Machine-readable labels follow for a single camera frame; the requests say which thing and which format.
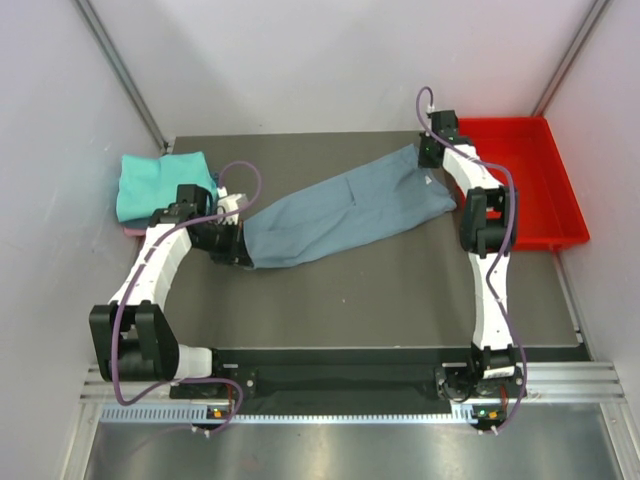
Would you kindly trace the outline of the grey-blue t shirt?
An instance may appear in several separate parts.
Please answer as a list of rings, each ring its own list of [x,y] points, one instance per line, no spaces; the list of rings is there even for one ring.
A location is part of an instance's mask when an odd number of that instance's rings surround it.
[[[245,221],[256,269],[290,268],[411,230],[455,209],[407,145],[289,194]]]

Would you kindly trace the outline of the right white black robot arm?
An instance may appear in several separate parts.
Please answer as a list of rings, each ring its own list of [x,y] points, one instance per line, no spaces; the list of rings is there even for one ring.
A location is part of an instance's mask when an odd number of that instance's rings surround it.
[[[480,159],[460,134],[452,110],[419,112],[419,165],[442,169],[462,194],[459,241],[474,278],[475,328],[463,372],[445,375],[441,391],[458,390],[464,401],[487,396],[517,376],[507,307],[507,271],[517,231],[518,192],[506,168]]]

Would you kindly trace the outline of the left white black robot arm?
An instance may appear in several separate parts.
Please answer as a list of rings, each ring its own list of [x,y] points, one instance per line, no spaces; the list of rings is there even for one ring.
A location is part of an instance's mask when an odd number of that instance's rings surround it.
[[[195,184],[178,186],[176,199],[156,209],[143,246],[125,282],[104,305],[96,305],[89,326],[102,378],[106,381],[179,381],[205,396],[226,387],[225,370],[214,353],[176,339],[164,314],[181,262],[193,249],[227,265],[247,265],[239,219],[249,201],[225,189],[211,193]]]

